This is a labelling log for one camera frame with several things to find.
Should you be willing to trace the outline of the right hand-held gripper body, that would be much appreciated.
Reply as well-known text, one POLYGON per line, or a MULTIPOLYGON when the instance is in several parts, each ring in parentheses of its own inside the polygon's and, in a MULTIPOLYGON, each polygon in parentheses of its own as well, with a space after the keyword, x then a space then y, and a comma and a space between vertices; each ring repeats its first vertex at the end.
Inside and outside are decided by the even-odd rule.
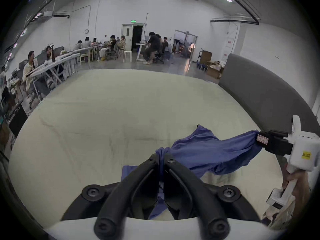
MULTIPOLYGON (((265 133, 265 150, 279 156, 288 155, 286 170, 289 174, 298 169, 311 172, 318 162, 320 139, 315 133, 302 131, 300 117, 294 114, 291 134, 277 130, 265 133)), ((278 210, 282 209, 289 202, 297 181, 290 180, 284 190, 274 188, 266 203, 278 210)))

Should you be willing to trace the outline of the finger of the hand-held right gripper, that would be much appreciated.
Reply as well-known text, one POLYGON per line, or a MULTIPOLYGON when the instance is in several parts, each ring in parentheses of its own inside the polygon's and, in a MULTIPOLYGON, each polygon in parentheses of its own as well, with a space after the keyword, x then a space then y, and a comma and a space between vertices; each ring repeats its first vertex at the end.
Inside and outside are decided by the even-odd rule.
POLYGON ((266 148, 269 144, 270 134, 269 132, 260 131, 257 133, 257 145, 266 148))

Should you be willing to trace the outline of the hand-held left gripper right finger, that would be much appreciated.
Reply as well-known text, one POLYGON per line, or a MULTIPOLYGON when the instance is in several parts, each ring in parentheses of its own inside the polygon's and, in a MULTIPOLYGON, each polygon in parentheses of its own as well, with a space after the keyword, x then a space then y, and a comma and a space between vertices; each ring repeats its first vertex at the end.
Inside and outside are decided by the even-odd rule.
POLYGON ((162 171, 169 211, 175 220, 197 218, 202 239, 225 239, 231 233, 228 219, 261 223, 236 186, 204 183, 172 155, 164 155, 162 171))

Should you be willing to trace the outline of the person's right hand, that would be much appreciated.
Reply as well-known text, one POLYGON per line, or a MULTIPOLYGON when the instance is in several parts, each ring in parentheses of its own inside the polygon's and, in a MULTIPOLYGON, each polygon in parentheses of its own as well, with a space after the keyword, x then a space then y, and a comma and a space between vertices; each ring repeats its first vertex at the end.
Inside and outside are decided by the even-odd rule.
POLYGON ((306 202, 310 198, 310 187, 307 172, 302 169, 296 169, 293 173, 289 173, 284 169, 282 176, 283 189, 287 188, 289 182, 296 180, 296 185, 292 191, 292 195, 295 197, 295 208, 305 206, 306 202))

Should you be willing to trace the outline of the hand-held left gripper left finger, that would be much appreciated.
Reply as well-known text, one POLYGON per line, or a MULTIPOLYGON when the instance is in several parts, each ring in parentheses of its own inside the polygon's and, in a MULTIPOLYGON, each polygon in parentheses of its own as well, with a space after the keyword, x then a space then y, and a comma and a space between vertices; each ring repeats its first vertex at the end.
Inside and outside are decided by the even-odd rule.
POLYGON ((61 221, 96 217, 92 226, 98 239, 120 239, 124 220, 148 219, 158 198, 159 156, 152 154, 121 182, 85 186, 63 214, 61 221))

